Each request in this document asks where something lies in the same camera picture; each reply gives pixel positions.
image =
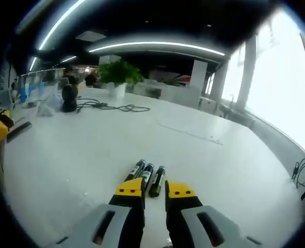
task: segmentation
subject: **window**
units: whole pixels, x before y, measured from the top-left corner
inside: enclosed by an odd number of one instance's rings
[[[270,33],[265,23],[257,34],[256,64],[246,109],[305,150],[305,51],[300,30],[283,11],[276,12],[267,23]]]
[[[208,79],[208,83],[205,88],[205,94],[208,94],[208,95],[211,94],[211,89],[212,89],[212,85],[214,83],[214,79],[215,79],[215,73],[212,74]]]
[[[239,96],[243,68],[245,63],[246,44],[244,43],[239,49],[232,54],[228,62],[228,68],[225,78],[222,99],[236,102]]]

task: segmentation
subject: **desk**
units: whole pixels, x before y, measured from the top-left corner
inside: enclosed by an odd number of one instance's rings
[[[103,89],[83,97],[149,112],[84,108],[32,120],[33,127],[5,147],[5,186],[13,212],[39,245],[63,238],[71,226],[108,203],[133,165],[145,159],[166,167],[244,235],[280,247],[300,225],[300,196],[287,171],[248,128],[192,108],[125,94],[110,101]],[[146,200],[142,247],[162,247],[164,187]]]

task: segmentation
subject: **potted plant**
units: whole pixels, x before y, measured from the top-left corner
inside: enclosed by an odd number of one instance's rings
[[[127,83],[136,84],[142,79],[138,68],[120,59],[99,66],[100,82],[108,84],[112,98],[123,98]]]

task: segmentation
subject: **led light strip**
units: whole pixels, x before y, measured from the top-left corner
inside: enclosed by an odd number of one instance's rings
[[[70,58],[67,58],[67,59],[64,59],[61,63],[64,63],[64,62],[66,62],[66,61],[69,61],[69,60],[72,60],[72,59],[74,59],[74,58],[76,58],[77,56],[73,56],[73,57],[70,57]]]
[[[176,43],[176,42],[165,42],[165,41],[139,41],[139,42],[128,42],[128,43],[121,43],[121,44],[115,44],[115,45],[107,45],[107,46],[103,46],[101,48],[96,48],[93,50],[90,50],[90,53],[96,52],[96,51],[100,51],[103,49],[108,49],[108,48],[116,48],[116,47],[124,47],[126,45],[150,45],[150,44],[158,44],[158,45],[176,45],[179,47],[186,47],[186,48],[194,48],[194,49],[198,49],[201,51],[205,51],[205,52],[210,52],[210,53],[215,53],[221,56],[225,56],[224,53],[212,50],[212,49],[208,49],[208,48],[203,48],[201,46],[197,46],[197,45],[188,45],[188,44],[183,44],[183,43]]]
[[[64,19],[70,15],[76,8],[78,8],[83,2],[85,2],[86,0],[78,0],[75,4],[73,4],[62,16],[61,18],[59,18],[59,20],[55,23],[55,25],[52,27],[52,29],[49,31],[49,33],[47,34],[47,36],[44,38],[43,42],[41,43],[39,50],[42,50],[44,45],[46,44],[46,42],[48,41],[48,39],[50,38],[50,36],[54,33],[54,31],[57,29],[57,27],[62,23],[62,21],[64,21]],[[33,59],[33,62],[29,68],[29,71],[32,71],[33,66],[36,62],[37,58],[35,57]]]

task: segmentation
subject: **battery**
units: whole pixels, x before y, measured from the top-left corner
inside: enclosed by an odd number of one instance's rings
[[[144,169],[145,165],[146,161],[144,159],[138,161],[134,168],[131,170],[130,174],[128,174],[124,182],[137,178],[138,175],[140,175],[141,171]]]
[[[160,166],[155,174],[154,179],[152,180],[152,184],[149,190],[149,195],[151,197],[159,196],[159,193],[161,192],[162,180],[164,175],[165,175],[165,167]]]
[[[144,168],[144,170],[141,172],[139,177],[142,177],[144,180],[144,191],[147,191],[148,184],[150,182],[151,176],[154,172],[154,165],[153,164],[147,164],[147,166]]]

